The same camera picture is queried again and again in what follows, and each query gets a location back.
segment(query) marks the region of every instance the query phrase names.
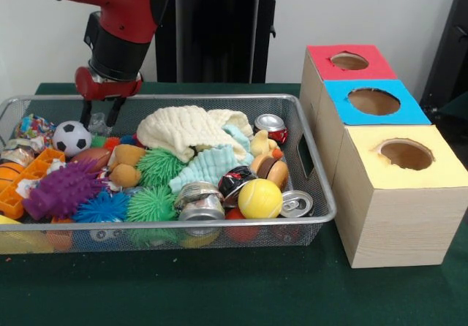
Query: metal mesh basket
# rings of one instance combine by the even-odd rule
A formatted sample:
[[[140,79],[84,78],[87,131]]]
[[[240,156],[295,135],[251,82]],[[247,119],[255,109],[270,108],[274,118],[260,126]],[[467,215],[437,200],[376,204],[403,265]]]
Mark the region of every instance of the metal mesh basket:
[[[26,96],[7,100],[0,106],[0,150],[25,115],[40,115],[56,124],[78,120],[82,103],[79,96]],[[109,102],[95,103],[93,113],[106,113],[110,105]],[[0,225],[0,254],[306,246],[322,224],[334,218],[336,205],[330,186],[306,118],[298,99],[293,96],[135,96],[122,108],[113,134],[133,134],[140,121],[156,109],[184,105],[197,105],[206,110],[240,110],[249,117],[251,124],[263,113],[280,116],[289,131],[287,142],[282,146],[290,170],[287,190],[310,193],[314,198],[313,214],[297,219],[106,224],[38,224],[24,220],[24,224]]]

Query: round hole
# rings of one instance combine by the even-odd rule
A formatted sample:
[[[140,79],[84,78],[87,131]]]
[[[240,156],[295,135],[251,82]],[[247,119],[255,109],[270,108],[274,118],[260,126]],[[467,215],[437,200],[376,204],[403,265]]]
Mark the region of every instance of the round hole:
[[[335,67],[344,70],[362,70],[369,66],[369,62],[358,54],[341,52],[331,57],[331,62]]]
[[[400,101],[378,88],[359,88],[348,94],[351,104],[359,111],[371,115],[389,115],[398,112]]]
[[[429,149],[411,140],[391,140],[384,144],[380,153],[402,169],[426,169],[434,160]]]

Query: black can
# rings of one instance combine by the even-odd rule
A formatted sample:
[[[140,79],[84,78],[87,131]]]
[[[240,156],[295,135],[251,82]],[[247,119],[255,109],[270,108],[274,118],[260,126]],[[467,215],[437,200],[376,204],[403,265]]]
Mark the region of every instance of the black can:
[[[257,175],[247,166],[236,167],[224,175],[218,183],[218,189],[224,196],[224,207],[235,208],[242,187],[256,178]]]

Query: black and white ball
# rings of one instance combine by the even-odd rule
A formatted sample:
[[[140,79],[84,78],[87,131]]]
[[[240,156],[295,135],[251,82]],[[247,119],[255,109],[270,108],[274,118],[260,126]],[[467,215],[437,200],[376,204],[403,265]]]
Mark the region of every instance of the black and white ball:
[[[53,134],[53,147],[66,156],[76,156],[91,147],[91,133],[78,121],[65,121]]]

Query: red box top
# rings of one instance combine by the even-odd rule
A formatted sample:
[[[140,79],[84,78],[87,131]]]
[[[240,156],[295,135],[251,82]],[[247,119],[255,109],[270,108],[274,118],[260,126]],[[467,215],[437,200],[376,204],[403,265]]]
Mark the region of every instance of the red box top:
[[[397,76],[374,45],[308,46],[322,80],[395,80]]]

